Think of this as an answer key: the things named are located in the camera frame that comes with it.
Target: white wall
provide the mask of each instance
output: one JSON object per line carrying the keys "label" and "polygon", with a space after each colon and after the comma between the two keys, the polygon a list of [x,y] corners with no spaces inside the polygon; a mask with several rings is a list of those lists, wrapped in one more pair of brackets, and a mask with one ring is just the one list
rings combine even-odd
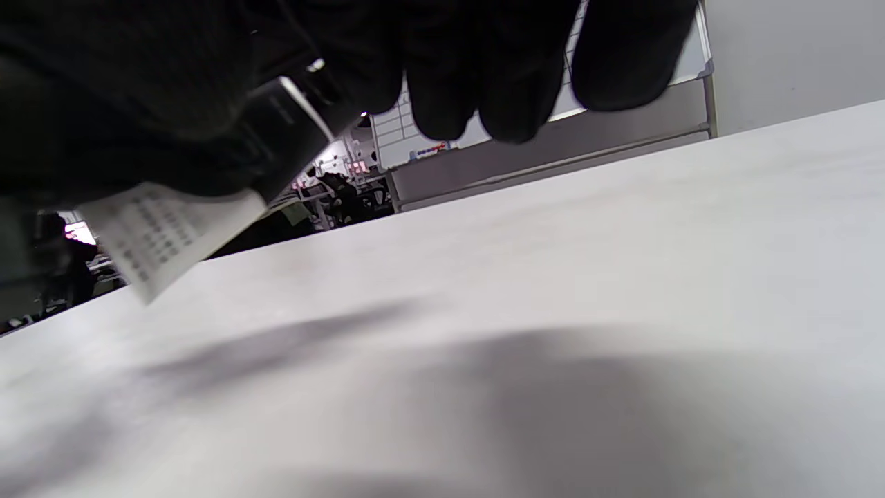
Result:
{"label": "white wall", "polygon": [[885,0],[708,0],[720,133],[885,98]]}

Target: white paper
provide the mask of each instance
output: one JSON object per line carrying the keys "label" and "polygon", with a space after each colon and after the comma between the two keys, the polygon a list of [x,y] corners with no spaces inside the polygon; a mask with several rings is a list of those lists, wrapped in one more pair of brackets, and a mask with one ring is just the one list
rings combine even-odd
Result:
{"label": "white paper", "polygon": [[119,272],[146,302],[267,209],[251,190],[201,198],[155,183],[79,207]]}

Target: person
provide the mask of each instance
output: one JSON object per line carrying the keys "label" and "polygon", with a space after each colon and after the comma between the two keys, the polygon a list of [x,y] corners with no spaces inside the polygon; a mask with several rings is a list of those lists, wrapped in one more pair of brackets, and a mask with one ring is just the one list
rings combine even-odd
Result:
{"label": "person", "polygon": [[[359,109],[387,111],[405,75],[424,135],[456,140],[478,112],[493,138],[522,143],[550,117],[580,4],[4,0],[0,58],[53,85],[84,89],[96,107],[109,105],[140,127],[199,142],[234,126],[261,83],[256,67],[268,64],[253,44],[264,36],[322,58]],[[589,0],[571,64],[577,99],[617,111],[657,98],[696,8],[697,0]],[[268,19],[285,19],[290,30],[264,29]]]}

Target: gloved hand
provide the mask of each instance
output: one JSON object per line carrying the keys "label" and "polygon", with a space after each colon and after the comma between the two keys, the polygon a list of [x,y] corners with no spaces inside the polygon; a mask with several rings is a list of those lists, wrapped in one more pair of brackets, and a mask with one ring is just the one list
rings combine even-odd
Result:
{"label": "gloved hand", "polygon": [[[497,140],[552,113],[580,0],[298,0],[295,18],[346,95],[383,113],[409,85],[420,131],[455,140],[478,109]],[[573,58],[594,111],[645,105],[673,76],[697,0],[590,0]]]}

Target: white table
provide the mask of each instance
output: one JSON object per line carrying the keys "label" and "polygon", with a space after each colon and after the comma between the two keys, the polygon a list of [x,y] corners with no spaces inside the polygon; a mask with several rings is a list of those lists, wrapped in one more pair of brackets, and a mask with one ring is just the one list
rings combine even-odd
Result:
{"label": "white table", "polygon": [[727,136],[13,333],[0,496],[881,497],[883,129]]}

